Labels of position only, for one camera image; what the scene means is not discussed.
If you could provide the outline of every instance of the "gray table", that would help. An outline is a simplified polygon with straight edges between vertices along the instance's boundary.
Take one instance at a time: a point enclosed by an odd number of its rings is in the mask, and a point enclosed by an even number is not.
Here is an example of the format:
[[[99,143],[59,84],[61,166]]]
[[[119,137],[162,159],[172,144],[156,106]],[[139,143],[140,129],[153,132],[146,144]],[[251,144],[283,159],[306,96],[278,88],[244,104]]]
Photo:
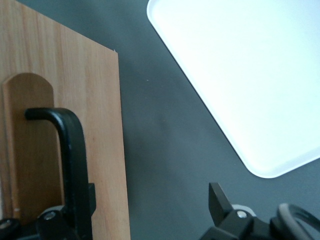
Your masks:
[[[147,0],[20,2],[119,54],[132,240],[199,239],[213,225],[209,182],[264,221],[283,202],[320,218],[320,161],[251,174],[149,23]]]

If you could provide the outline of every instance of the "white plastic tray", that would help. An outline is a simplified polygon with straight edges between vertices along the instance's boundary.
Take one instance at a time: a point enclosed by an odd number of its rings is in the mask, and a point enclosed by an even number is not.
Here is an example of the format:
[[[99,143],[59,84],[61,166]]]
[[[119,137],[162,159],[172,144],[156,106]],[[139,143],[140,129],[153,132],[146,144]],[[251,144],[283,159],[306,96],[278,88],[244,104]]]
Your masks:
[[[249,171],[320,157],[319,0],[150,0],[147,15]]]

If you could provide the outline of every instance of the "silver screw head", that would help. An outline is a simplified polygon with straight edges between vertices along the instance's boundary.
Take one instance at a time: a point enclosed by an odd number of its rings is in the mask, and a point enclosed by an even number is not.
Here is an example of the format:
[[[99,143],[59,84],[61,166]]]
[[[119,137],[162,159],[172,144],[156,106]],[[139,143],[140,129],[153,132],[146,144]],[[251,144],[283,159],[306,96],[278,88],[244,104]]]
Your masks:
[[[245,211],[237,211],[236,214],[238,215],[239,218],[245,219],[248,217],[247,213]]]
[[[56,213],[54,211],[51,211],[49,213],[47,213],[46,215],[44,215],[44,220],[51,220],[56,216]]]
[[[5,222],[3,222],[3,223],[0,224],[0,229],[1,229],[1,230],[2,230],[2,229],[6,229],[6,228],[10,227],[11,224],[12,224],[12,221],[8,219],[8,220],[6,220]]]

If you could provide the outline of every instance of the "wood grain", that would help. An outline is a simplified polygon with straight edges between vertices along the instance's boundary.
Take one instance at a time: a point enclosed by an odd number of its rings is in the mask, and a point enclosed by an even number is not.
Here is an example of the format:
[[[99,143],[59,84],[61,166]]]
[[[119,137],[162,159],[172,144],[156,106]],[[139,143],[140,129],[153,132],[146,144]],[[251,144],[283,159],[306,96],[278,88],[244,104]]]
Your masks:
[[[13,0],[0,4],[0,81],[34,73],[53,88],[54,106],[83,126],[96,240],[130,239],[118,55]],[[9,158],[0,91],[0,176],[3,216],[11,216]]]
[[[33,73],[18,74],[2,87],[13,217],[24,225],[62,204],[56,130],[24,116],[28,108],[54,107],[54,91]]]

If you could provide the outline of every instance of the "rounded wooden tab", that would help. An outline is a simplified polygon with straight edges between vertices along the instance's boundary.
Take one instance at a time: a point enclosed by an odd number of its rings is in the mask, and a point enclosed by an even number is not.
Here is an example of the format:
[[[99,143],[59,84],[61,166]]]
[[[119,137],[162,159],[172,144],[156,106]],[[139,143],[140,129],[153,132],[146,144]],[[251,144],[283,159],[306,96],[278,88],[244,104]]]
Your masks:
[[[43,210],[62,204],[55,127],[24,116],[28,108],[54,107],[54,91],[43,77],[22,73],[3,84],[3,97],[12,215],[27,224]]]

